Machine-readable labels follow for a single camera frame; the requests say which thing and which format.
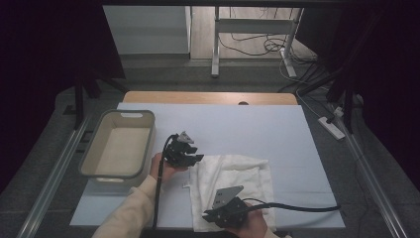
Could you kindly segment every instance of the aluminum rail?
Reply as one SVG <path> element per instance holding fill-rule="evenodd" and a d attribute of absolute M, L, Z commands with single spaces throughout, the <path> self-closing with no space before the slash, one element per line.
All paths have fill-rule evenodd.
<path fill-rule="evenodd" d="M 374 201 L 380 209 L 382 217 L 386 225 L 388 226 L 392 237 L 408 238 L 408 235 L 405 232 L 405 229 L 402 225 L 400 218 L 398 217 L 398 214 L 396 213 L 395 209 L 392 206 L 392 203 L 390 202 L 389 198 L 383 191 L 382 186 L 380 185 L 379 181 L 374 175 L 374 172 L 370 164 L 368 163 L 368 160 L 366 160 L 367 157 L 366 155 L 364 155 L 364 152 L 359 146 L 359 143 L 357 142 L 355 136 L 349 133 L 342 118 L 337 119 L 337 124 L 347 137 L 346 141 L 353 155 L 353 158 L 358 163 L 358 167 L 361 170 L 361 174 L 364 177 L 364 180 Z"/>
<path fill-rule="evenodd" d="M 38 231 L 38 228 L 43 221 L 44 215 L 46 214 L 53 196 L 62 180 L 62 177 L 65 174 L 65 171 L 68 167 L 69 162 L 74 154 L 74 151 L 83 136 L 84 130 L 90 118 L 92 117 L 92 112 L 87 113 L 81 122 L 77 130 L 73 130 L 65 144 L 58 160 L 55 162 L 54 167 L 50 176 L 47 178 L 46 183 L 44 184 L 43 189 L 41 190 L 38 198 L 33 205 L 30 213 L 27 216 L 19 234 L 18 238 L 32 238 Z"/>

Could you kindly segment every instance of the metal frame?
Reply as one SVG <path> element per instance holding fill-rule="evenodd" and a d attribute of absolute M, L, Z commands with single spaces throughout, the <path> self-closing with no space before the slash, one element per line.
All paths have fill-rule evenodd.
<path fill-rule="evenodd" d="M 392 203 L 390 202 L 389 198 L 383 191 L 382 186 L 377 180 L 376 175 L 370 167 L 367 157 L 366 155 L 364 155 L 364 152 L 359 146 L 359 143 L 357 142 L 355 136 L 349 132 L 342 118 L 337 120 L 337 124 L 340 127 L 340 129 L 343 130 L 344 134 L 347 137 L 346 141 L 352 153 L 352 156 L 358 164 L 361 174 L 364 177 L 365 182 L 367 183 L 367 187 L 371 193 L 371 196 L 373 197 L 373 200 L 379 207 L 383 220 L 388 226 L 392 237 L 407 238 L 408 235 L 405 232 L 405 229 L 402 225 L 398 214 L 392 206 Z"/>
<path fill-rule="evenodd" d="M 38 195 L 35 204 L 22 225 L 22 228 L 17 236 L 18 238 L 34 237 L 37 233 L 91 116 L 92 113 L 89 112 L 81 121 L 78 129 L 74 129 L 71 132 L 71 135 L 68 138 L 67 143 L 65 144 L 54 167 L 52 168 L 52 172 L 47 178 L 40 195 Z"/>
<path fill-rule="evenodd" d="M 239 33 L 239 34 L 278 34 L 287 35 L 284 48 L 280 50 L 282 60 L 290 78 L 296 78 L 296 72 L 290 61 L 290 49 L 302 16 L 302 8 L 298 8 L 297 14 L 292 20 L 267 20 L 267 19 L 229 19 L 220 18 L 219 7 L 215 7 L 214 24 L 214 46 L 211 64 L 212 77 L 219 76 L 219 34 L 220 33 Z"/>

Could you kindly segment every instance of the white table surface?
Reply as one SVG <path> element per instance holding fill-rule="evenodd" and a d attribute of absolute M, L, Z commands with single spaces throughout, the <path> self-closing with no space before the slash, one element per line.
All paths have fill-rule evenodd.
<path fill-rule="evenodd" d="M 118 109 L 155 113 L 153 155 L 162 150 L 169 135 L 186 131 L 195 141 L 197 154 L 238 154 L 269 160 L 275 202 L 307 207 L 337 204 L 299 105 L 120 103 Z M 189 188 L 182 187 L 188 180 L 189 172 L 178 173 L 164 185 L 158 227 L 192 228 Z M 100 225 L 127 192 L 124 187 L 98 187 L 89 181 L 70 225 Z M 275 216 L 278 229 L 345 227 L 340 211 L 275 209 Z"/>

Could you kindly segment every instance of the black cable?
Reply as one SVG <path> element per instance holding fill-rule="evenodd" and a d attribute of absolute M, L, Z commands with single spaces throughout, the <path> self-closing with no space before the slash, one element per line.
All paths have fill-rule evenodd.
<path fill-rule="evenodd" d="M 282 208 L 287 210 L 295 210 L 295 211 L 304 211 L 304 212 L 327 212 L 327 211 L 335 211 L 341 208 L 341 205 L 331 206 L 331 207 L 301 207 L 301 206 L 292 206 L 292 205 L 286 205 L 282 203 L 276 203 L 276 202 L 267 202 L 264 204 L 249 206 L 246 208 L 239 209 L 235 212 L 230 213 L 230 215 L 240 214 L 244 212 L 250 212 L 253 210 L 263 209 L 263 208 Z"/>
<path fill-rule="evenodd" d="M 319 77 L 320 75 L 324 74 L 325 71 L 323 70 L 321 71 L 320 74 L 318 74 L 317 76 L 314 76 L 314 74 L 321 68 L 321 65 L 319 65 L 318 63 L 315 63 L 315 64 L 316 64 L 316 68 L 313 71 L 311 71 L 311 73 L 306 77 L 306 79 L 302 80 L 302 82 L 309 82 Z"/>
<path fill-rule="evenodd" d="M 331 116 L 332 116 L 332 118 L 334 119 L 335 118 L 335 116 L 336 115 L 334 115 L 334 113 L 332 113 L 322 102 L 320 102 L 320 101 L 318 101 L 318 100 L 316 100 L 315 98 L 313 98 L 313 97 L 311 97 L 311 96 L 309 96 L 309 95 L 306 95 L 307 97 L 309 97 L 309 98 L 311 98 L 312 99 L 312 101 L 315 101 L 315 102 L 317 102 L 318 104 L 320 104 L 329 114 L 331 114 Z"/>
<path fill-rule="evenodd" d="M 306 79 L 304 79 L 304 80 L 301 80 L 300 81 L 300 83 L 299 83 L 299 85 L 297 86 L 297 88 L 296 89 L 294 89 L 294 92 L 293 92 L 293 94 L 295 94 L 296 95 L 296 93 L 297 93 L 297 90 L 299 90 L 300 89 L 300 87 L 303 85 L 303 84 L 309 84 L 309 83 L 307 83 L 308 81 L 311 81 L 311 80 L 313 80 L 314 78 L 317 78 L 317 77 L 319 77 L 319 76 L 321 76 L 322 74 L 324 74 L 324 72 L 325 71 L 322 71 L 319 75 L 317 75 L 316 77 L 314 77 L 314 78 L 311 78 L 312 77 L 312 75 L 316 72 L 316 71 L 318 71 L 318 69 L 320 68 L 320 66 L 319 65 L 317 65 L 317 67 L 315 68 L 315 70 L 313 70 L 309 75 L 308 75 L 308 77 L 306 78 Z"/>
<path fill-rule="evenodd" d="M 294 80 L 293 82 L 291 82 L 291 83 L 288 83 L 288 84 L 284 85 L 284 86 L 283 86 L 283 87 L 281 87 L 281 88 L 280 88 L 277 92 L 279 93 L 279 92 L 283 91 L 283 90 L 284 90 L 285 88 L 287 88 L 287 87 L 293 86 L 294 84 L 297 84 L 297 83 L 301 83 L 301 82 L 303 81 L 303 77 L 305 77 L 306 73 L 308 73 L 308 72 L 309 72 L 309 70 L 311 69 L 311 67 L 312 67 L 314 64 L 315 64 L 315 62 L 312 62 L 312 63 L 311 63 L 311 65 L 309 65 L 309 67 L 306 69 L 305 73 L 303 73 L 303 75 L 302 75 L 301 77 L 299 77 L 299 79 L 296 79 L 296 80 Z"/>
<path fill-rule="evenodd" d="M 266 203 L 265 201 L 261 201 L 261 200 L 258 200 L 258 199 L 256 199 L 256 198 L 244 198 L 244 199 L 242 199 L 242 200 L 253 200 L 253 201 L 260 202 L 260 203 Z"/>
<path fill-rule="evenodd" d="M 231 48 L 231 47 L 227 47 L 227 46 L 225 46 L 225 45 L 223 44 L 222 40 L 220 39 L 220 37 L 219 37 L 219 42 L 220 42 L 220 44 L 221 44 L 223 47 L 225 47 L 225 48 L 227 48 L 227 49 L 230 49 L 230 50 L 233 50 L 233 51 L 237 51 L 237 52 L 239 52 L 239 53 L 242 53 L 242 54 L 245 54 L 245 55 L 247 55 L 247 56 L 251 56 L 251 57 L 259 57 L 259 56 L 264 56 L 264 55 L 266 55 L 266 54 L 268 54 L 268 53 L 271 53 L 271 51 L 267 51 L 267 52 L 265 52 L 265 53 L 261 53 L 261 54 L 250 54 L 250 53 L 246 53 L 246 52 L 243 52 L 243 51 L 238 50 L 238 49 L 235 49 L 235 48 Z"/>
<path fill-rule="evenodd" d="M 156 230 L 157 224 L 158 224 L 158 198 L 160 195 L 160 187 L 161 187 L 161 176 L 163 175 L 163 163 L 164 158 L 166 156 L 165 151 L 167 147 L 167 143 L 172 139 L 176 138 L 176 135 L 171 135 L 166 139 L 166 142 L 164 143 L 163 150 L 161 151 L 161 158 L 158 163 L 158 172 L 157 172 L 157 190 L 155 193 L 155 216 L 154 216 L 154 224 L 152 226 L 153 230 Z"/>
<path fill-rule="evenodd" d="M 248 38 L 242 38 L 242 39 L 236 39 L 234 38 L 234 34 L 231 33 L 232 39 L 238 42 L 241 41 L 247 41 L 247 40 L 252 40 L 252 39 L 256 39 L 256 38 L 261 38 L 261 37 L 267 37 L 267 36 L 278 36 L 278 34 L 265 34 L 265 35 L 258 35 L 258 36 L 253 36 L 253 37 L 248 37 Z"/>
<path fill-rule="evenodd" d="M 317 78 L 320 78 L 322 75 L 324 75 L 325 74 L 325 72 L 327 72 L 327 68 L 325 68 L 324 67 L 324 70 L 322 70 L 318 75 L 316 75 L 316 76 L 313 76 L 313 77 L 310 77 L 310 78 L 308 78 L 308 80 L 306 80 L 307 82 L 310 82 L 310 81 L 313 81 L 314 79 L 317 79 Z"/>
<path fill-rule="evenodd" d="M 283 44 L 277 44 L 275 43 L 273 40 L 275 41 L 282 41 Z M 279 52 L 281 48 L 284 47 L 284 44 L 286 42 L 286 39 L 281 39 L 281 38 L 269 38 L 268 34 L 266 35 L 266 40 L 263 42 L 263 46 L 265 48 L 266 51 L 271 51 L 271 52 Z"/>
<path fill-rule="evenodd" d="M 266 39 L 267 40 L 279 40 L 279 41 L 282 41 L 283 42 L 282 46 L 284 46 L 284 44 L 286 43 L 286 38 L 284 38 L 284 39 L 281 39 L 281 38 L 269 38 L 271 36 L 280 36 L 280 34 L 265 34 L 265 36 L 266 36 Z"/>
<path fill-rule="evenodd" d="M 260 15 L 259 19 L 261 19 L 262 16 L 265 15 L 265 13 L 266 13 L 266 18 L 268 18 L 268 8 L 267 7 L 260 8 L 260 11 L 262 11 L 262 14 Z"/>
<path fill-rule="evenodd" d="M 289 15 L 289 19 L 291 18 L 291 14 L 293 13 L 293 8 L 290 9 L 290 15 Z"/>
<path fill-rule="evenodd" d="M 300 63 L 300 64 L 304 64 L 304 63 L 310 63 L 310 62 L 318 62 L 318 63 L 320 63 L 321 61 L 320 61 L 320 59 L 319 59 L 319 57 L 317 57 L 316 59 L 314 59 L 314 58 L 312 58 L 312 59 L 303 59 L 303 58 L 300 58 L 295 52 L 294 52 L 294 48 L 293 47 L 291 47 L 290 48 L 291 49 L 291 51 L 290 51 L 290 55 L 291 55 L 291 59 L 293 60 L 293 61 L 295 61 L 295 62 L 297 62 L 297 63 Z"/>

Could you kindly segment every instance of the white cloth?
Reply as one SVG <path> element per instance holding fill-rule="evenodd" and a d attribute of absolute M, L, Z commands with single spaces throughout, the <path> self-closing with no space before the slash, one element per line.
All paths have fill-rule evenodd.
<path fill-rule="evenodd" d="M 202 218 L 205 210 L 211 209 L 216 190 L 242 185 L 240 199 L 255 198 L 273 202 L 271 172 L 268 160 L 259 160 L 241 155 L 205 156 L 201 162 L 190 168 L 190 196 L 192 203 L 193 229 L 196 232 L 222 230 L 214 223 Z M 257 201 L 246 200 L 255 205 Z M 275 230 L 273 209 L 262 211 L 265 222 Z"/>

